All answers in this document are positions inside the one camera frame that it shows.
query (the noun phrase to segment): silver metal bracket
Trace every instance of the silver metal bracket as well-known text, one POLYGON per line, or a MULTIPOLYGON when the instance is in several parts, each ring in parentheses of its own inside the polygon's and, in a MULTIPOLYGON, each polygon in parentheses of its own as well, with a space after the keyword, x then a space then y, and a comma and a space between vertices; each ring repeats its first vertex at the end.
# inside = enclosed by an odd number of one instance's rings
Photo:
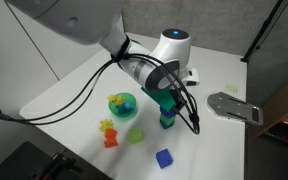
POLYGON ((262 109, 219 92, 207 98, 207 103, 213 112, 219 116, 234 118, 253 126, 263 125, 262 109))

